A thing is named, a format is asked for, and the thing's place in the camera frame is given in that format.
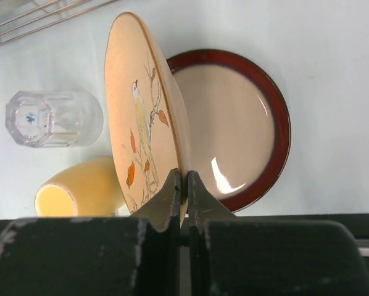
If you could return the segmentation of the brown rimmed plate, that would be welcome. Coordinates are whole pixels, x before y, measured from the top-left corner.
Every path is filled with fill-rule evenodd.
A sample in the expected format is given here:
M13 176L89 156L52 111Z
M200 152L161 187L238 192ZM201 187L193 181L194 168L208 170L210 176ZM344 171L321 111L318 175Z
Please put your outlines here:
M196 49L168 64L187 111L191 168L226 208L245 209L273 187L287 162L284 96L261 67L233 52Z

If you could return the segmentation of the beige bird plate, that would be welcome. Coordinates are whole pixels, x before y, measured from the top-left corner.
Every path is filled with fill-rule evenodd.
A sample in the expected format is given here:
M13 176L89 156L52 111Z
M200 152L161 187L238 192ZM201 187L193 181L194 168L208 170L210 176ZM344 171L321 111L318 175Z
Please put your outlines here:
M191 139L185 103L167 60L141 18L114 20L104 62L110 143L131 213L150 201L172 169L185 179Z

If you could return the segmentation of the metal wire dish rack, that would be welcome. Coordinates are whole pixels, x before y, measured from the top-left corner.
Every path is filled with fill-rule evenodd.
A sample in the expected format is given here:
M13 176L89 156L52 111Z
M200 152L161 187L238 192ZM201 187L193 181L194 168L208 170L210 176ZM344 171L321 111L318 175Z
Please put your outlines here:
M0 1L0 47L114 2L114 0Z

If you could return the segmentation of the clear glass tumbler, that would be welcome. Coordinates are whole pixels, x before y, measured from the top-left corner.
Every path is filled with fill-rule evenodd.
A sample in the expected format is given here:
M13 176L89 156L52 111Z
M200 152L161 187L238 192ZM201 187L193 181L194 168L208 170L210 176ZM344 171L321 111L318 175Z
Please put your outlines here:
M85 91L19 91L6 104L5 126L21 146L82 147L98 139L104 115L99 101Z

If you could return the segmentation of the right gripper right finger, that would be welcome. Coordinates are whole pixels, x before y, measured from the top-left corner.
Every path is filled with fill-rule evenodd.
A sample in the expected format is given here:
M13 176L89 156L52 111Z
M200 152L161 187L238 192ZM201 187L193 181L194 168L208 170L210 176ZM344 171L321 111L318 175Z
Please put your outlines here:
M369 295L369 242L344 224L236 216L188 174L193 295Z

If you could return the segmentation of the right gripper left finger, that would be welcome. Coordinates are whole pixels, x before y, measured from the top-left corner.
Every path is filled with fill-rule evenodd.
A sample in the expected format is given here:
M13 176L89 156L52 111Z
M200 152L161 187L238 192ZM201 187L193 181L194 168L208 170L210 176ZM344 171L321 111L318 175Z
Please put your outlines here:
M129 217L22 218L0 233L0 295L178 295L181 176Z

